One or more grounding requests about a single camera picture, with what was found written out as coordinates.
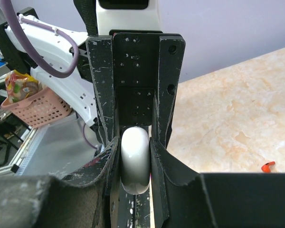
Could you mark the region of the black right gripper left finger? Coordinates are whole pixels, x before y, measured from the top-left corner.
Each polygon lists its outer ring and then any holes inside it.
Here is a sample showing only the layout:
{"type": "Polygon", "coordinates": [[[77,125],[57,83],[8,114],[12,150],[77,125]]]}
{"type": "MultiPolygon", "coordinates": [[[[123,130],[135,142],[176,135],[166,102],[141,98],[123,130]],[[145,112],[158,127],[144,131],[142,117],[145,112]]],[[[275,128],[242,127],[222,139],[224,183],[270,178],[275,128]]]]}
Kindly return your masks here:
{"type": "Polygon", "coordinates": [[[117,227],[119,149],[115,137],[63,179],[0,176],[0,228],[117,227]]]}

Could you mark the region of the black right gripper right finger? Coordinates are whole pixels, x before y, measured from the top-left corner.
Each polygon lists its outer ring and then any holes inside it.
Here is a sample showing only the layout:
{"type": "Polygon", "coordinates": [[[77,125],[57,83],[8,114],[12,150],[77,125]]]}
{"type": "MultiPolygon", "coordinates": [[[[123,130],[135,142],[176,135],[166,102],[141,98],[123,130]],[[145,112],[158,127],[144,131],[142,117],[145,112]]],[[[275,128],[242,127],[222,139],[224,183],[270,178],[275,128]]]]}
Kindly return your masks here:
{"type": "Polygon", "coordinates": [[[150,149],[157,228],[285,228],[285,173],[197,173],[150,149]]]}

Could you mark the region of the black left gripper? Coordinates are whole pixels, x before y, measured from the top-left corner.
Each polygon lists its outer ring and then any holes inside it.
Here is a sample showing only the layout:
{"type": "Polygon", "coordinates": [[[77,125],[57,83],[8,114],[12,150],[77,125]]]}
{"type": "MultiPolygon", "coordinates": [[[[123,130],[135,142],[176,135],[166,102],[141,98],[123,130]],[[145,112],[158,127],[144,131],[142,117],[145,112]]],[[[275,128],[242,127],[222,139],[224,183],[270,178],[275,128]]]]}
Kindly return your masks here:
{"type": "Polygon", "coordinates": [[[120,148],[117,100],[120,126],[152,125],[152,137],[167,147],[186,46],[183,37],[113,30],[108,36],[89,36],[86,46],[102,143],[114,141],[120,148]]]}

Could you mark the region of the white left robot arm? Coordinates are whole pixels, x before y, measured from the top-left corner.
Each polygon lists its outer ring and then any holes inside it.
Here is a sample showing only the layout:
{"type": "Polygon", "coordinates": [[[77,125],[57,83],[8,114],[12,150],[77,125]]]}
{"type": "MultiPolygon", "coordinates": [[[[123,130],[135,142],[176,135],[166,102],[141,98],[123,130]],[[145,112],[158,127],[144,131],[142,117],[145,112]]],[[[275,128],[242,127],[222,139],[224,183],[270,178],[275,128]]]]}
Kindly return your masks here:
{"type": "Polygon", "coordinates": [[[166,147],[185,40],[161,30],[156,0],[76,0],[84,32],[16,12],[1,0],[0,50],[10,68],[28,73],[66,101],[102,144],[128,127],[151,127],[166,147]]]}

